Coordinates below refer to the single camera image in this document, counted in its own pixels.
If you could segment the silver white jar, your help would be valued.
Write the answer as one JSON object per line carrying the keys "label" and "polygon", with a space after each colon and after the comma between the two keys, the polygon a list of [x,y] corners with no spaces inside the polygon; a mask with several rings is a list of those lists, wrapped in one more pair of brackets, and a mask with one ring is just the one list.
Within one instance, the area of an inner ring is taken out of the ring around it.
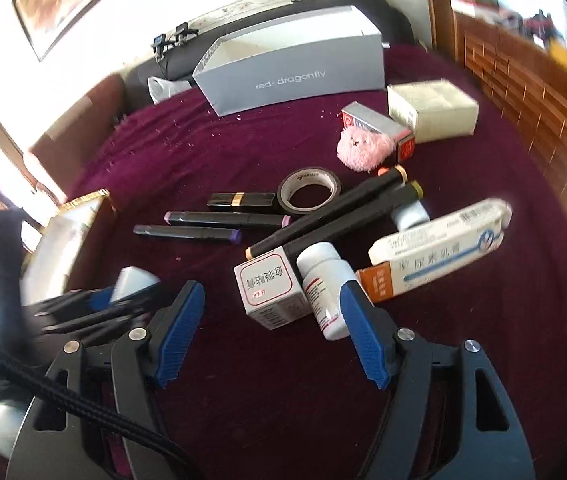
{"label": "silver white jar", "polygon": [[137,266],[126,266],[118,274],[110,302],[114,304],[116,301],[128,298],[158,283],[160,283],[160,279],[156,275],[137,268]]}

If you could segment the white pill bottle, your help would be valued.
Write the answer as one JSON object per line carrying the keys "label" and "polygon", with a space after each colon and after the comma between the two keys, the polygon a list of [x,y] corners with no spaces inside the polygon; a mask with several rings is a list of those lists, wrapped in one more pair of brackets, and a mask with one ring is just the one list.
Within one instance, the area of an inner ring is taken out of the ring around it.
{"label": "white pill bottle", "polygon": [[348,337],[349,330],[340,308],[340,289],[356,278],[349,263],[331,243],[321,242],[300,253],[297,270],[323,337],[329,341]]}

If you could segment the white red medicine box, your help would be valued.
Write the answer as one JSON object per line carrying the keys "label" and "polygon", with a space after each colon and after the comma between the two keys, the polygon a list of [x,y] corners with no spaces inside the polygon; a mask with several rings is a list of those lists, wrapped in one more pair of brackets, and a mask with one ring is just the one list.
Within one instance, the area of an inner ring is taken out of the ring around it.
{"label": "white red medicine box", "polygon": [[239,264],[233,272],[246,315],[267,330],[312,312],[282,247]]}

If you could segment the black marker purple caps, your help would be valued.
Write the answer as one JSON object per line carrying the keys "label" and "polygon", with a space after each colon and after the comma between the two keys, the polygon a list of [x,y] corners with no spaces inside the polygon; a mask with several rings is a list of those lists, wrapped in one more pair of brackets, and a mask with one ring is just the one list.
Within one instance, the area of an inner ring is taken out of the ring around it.
{"label": "black marker purple caps", "polygon": [[241,232],[237,229],[208,228],[207,226],[134,226],[134,234],[140,236],[171,238],[172,240],[219,240],[239,244]]}

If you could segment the black marker pink caps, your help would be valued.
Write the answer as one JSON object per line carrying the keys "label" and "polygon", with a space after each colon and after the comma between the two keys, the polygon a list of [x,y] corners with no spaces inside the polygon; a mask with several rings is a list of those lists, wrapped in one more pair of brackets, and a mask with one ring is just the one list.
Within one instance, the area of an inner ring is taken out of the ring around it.
{"label": "black marker pink caps", "polygon": [[292,222],[287,214],[246,214],[245,212],[167,211],[164,220],[170,226],[258,226],[282,229]]}

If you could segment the small bottle orange cap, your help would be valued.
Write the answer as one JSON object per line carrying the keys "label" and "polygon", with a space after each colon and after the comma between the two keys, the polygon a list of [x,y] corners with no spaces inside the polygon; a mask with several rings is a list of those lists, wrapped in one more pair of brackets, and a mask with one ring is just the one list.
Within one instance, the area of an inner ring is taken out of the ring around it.
{"label": "small bottle orange cap", "polygon": [[391,212],[391,218],[398,232],[409,230],[414,226],[420,226],[420,224],[430,221],[428,211],[425,210],[420,200],[397,207]]}

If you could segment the black marker yellow caps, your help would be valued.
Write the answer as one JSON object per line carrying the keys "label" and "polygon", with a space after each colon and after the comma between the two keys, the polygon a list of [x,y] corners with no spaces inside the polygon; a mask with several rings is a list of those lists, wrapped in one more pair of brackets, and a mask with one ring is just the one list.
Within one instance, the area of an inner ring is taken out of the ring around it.
{"label": "black marker yellow caps", "polygon": [[282,246],[283,251],[289,259],[296,259],[309,246],[321,242],[333,242],[348,232],[391,214],[399,207],[421,200],[422,197],[421,185],[416,180],[412,180],[399,188],[384,191],[368,204],[343,214],[340,218],[320,226],[297,240],[292,240]]}

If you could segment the black marker orange caps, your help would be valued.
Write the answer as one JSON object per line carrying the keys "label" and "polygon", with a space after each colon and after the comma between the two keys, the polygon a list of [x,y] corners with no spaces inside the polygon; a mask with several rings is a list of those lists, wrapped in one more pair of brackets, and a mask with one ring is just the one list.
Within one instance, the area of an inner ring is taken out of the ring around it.
{"label": "black marker orange caps", "polygon": [[381,172],[376,177],[367,179],[360,185],[355,186],[355,188],[335,197],[334,200],[331,200],[325,206],[321,206],[316,211],[306,214],[306,216],[293,221],[289,226],[253,244],[245,251],[245,258],[251,260],[265,254],[265,252],[270,252],[274,248],[291,242],[291,240],[296,240],[297,237],[311,232],[312,229],[322,226],[323,223],[330,219],[337,218],[339,214],[346,214],[346,212],[353,210],[356,206],[368,203],[369,200],[376,198],[383,191],[405,184],[407,180],[407,171],[401,165],[385,168],[384,172]]}

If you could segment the black tape roll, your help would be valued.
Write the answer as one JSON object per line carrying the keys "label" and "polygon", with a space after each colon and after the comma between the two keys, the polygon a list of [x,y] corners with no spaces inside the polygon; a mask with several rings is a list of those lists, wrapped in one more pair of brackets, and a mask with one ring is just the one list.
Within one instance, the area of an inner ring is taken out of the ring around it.
{"label": "black tape roll", "polygon": [[291,172],[280,182],[277,200],[287,214],[304,216],[332,202],[341,189],[341,180],[334,172],[306,167]]}

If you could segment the white orange ointment box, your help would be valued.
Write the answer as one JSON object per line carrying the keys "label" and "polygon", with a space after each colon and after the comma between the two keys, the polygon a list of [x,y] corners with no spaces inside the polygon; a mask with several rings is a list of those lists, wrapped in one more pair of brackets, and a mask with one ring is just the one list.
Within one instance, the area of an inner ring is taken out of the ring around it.
{"label": "white orange ointment box", "polygon": [[509,203],[488,198],[382,237],[368,250],[371,266],[357,271],[357,280],[375,304],[402,295],[496,250],[511,218]]}

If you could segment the red silver small box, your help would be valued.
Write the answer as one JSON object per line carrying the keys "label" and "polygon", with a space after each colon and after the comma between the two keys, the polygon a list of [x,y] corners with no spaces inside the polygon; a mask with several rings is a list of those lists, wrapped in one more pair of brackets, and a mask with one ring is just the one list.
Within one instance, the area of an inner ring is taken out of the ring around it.
{"label": "red silver small box", "polygon": [[358,127],[374,133],[383,133],[395,142],[392,160],[395,164],[410,159],[415,152],[416,142],[413,132],[394,119],[383,115],[357,101],[349,103],[341,110],[345,127]]}

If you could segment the white plastic bag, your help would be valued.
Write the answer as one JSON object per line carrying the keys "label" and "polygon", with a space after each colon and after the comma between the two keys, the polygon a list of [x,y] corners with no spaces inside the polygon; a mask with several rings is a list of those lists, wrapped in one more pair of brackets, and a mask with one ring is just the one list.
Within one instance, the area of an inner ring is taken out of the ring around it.
{"label": "white plastic bag", "polygon": [[187,80],[170,81],[157,76],[151,76],[146,81],[150,98],[154,104],[172,99],[192,88],[192,84]]}

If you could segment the black clip left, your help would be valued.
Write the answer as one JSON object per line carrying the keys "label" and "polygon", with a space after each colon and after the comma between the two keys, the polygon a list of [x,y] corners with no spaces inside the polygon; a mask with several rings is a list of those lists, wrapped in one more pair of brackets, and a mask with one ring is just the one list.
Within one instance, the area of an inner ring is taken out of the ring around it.
{"label": "black clip left", "polygon": [[152,50],[156,62],[161,62],[164,58],[166,35],[156,36],[152,41]]}

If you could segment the grey shoe box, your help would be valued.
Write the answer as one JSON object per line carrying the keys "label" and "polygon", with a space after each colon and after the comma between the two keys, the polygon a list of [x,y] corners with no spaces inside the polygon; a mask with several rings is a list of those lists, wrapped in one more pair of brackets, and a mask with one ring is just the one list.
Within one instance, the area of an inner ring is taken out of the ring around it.
{"label": "grey shoe box", "polygon": [[356,6],[275,18],[218,38],[193,78],[227,115],[385,86],[382,36]]}

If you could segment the black sofa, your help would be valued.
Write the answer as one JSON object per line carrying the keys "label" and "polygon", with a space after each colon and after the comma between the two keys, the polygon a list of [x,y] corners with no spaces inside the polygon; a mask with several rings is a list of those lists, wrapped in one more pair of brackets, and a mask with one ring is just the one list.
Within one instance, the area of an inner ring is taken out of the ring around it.
{"label": "black sofa", "polygon": [[380,90],[383,51],[415,44],[385,0],[301,0],[198,35],[125,79],[127,110],[152,104],[149,81],[186,81],[219,116],[313,96]]}

